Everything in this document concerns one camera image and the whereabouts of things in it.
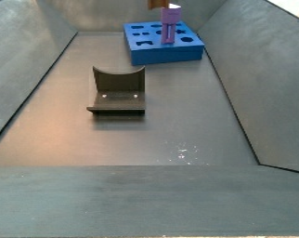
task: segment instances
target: gray plastic piece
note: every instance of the gray plastic piece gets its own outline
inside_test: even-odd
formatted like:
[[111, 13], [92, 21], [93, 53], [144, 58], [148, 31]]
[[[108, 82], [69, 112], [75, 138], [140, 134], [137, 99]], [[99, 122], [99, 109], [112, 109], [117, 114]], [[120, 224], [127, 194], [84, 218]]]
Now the gray plastic piece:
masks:
[[145, 112], [145, 66], [133, 73], [107, 73], [93, 67], [97, 112]]

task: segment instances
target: bin floor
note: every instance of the bin floor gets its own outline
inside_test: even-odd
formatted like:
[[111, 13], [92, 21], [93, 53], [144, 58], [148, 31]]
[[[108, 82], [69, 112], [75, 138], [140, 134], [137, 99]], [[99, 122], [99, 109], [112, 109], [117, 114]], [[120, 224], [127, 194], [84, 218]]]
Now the bin floor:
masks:
[[257, 165], [207, 54], [148, 65], [145, 116], [87, 111], [93, 66], [137, 69], [123, 33], [75, 38], [0, 137], [0, 165]]

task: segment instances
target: blue shape sorter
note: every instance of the blue shape sorter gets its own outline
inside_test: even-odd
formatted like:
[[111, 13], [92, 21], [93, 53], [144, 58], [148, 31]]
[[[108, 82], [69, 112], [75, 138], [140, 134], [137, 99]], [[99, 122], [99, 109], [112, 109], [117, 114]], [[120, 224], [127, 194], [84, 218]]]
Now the blue shape sorter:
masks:
[[188, 26], [176, 24], [175, 43], [161, 44], [160, 21], [124, 24], [132, 65], [200, 60], [204, 43]]

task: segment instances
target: gray bracket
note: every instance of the gray bracket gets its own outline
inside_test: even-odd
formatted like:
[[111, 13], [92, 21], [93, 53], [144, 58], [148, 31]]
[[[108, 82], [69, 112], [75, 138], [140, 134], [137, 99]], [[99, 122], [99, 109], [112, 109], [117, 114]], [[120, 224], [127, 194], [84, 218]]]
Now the gray bracket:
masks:
[[145, 66], [133, 73], [108, 73], [93, 67], [96, 79], [95, 106], [92, 113], [145, 113]]

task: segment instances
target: purple block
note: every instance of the purple block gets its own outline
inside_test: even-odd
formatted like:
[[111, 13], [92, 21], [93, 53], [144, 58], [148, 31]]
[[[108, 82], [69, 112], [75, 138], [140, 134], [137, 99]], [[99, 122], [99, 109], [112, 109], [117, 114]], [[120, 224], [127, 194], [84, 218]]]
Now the purple block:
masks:
[[163, 44], [175, 43], [176, 23], [181, 20], [181, 13], [181, 7], [173, 4], [169, 4], [169, 8], [163, 7], [161, 9]]

